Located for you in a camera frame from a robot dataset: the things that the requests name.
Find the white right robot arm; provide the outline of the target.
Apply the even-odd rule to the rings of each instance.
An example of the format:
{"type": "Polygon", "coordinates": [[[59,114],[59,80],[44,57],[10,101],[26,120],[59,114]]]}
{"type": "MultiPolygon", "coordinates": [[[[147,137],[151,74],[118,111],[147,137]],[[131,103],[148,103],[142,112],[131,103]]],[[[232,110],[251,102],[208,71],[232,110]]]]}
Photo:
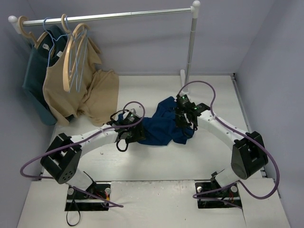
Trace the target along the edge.
{"type": "Polygon", "coordinates": [[[245,137],[250,137],[263,146],[262,136],[258,132],[247,133],[240,130],[241,134],[238,134],[238,129],[229,123],[225,123],[229,126],[226,128],[212,115],[209,106],[204,103],[196,105],[187,95],[177,95],[176,104],[177,127],[192,127],[195,131],[204,129],[232,151],[230,165],[219,173],[212,174],[210,190],[214,195],[222,195],[227,191],[227,185],[248,179],[268,164],[266,153],[245,137]]]}

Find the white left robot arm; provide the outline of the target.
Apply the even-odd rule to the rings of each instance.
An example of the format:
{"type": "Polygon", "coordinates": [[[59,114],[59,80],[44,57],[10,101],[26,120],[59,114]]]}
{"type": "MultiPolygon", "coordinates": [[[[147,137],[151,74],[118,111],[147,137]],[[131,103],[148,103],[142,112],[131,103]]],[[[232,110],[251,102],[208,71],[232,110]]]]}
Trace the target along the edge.
{"type": "Polygon", "coordinates": [[[58,184],[75,187],[82,198],[90,199],[96,182],[78,168],[81,157],[107,144],[115,144],[118,151],[125,152],[129,144],[145,139],[140,120],[134,109],[126,109],[117,120],[111,118],[96,130],[73,136],[61,133],[47,150],[54,152],[41,158],[40,164],[58,184]]]}

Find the blue Mickey Mouse t-shirt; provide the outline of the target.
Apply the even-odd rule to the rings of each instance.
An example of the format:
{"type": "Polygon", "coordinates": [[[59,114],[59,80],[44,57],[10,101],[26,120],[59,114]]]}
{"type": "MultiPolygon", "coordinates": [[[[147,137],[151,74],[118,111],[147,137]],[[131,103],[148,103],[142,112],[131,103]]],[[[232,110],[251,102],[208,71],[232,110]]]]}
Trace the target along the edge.
{"type": "Polygon", "coordinates": [[[150,146],[166,146],[171,141],[186,144],[194,130],[176,126],[175,107],[176,101],[170,96],[158,103],[152,117],[141,118],[136,124],[142,122],[146,139],[138,143],[150,146]]]}

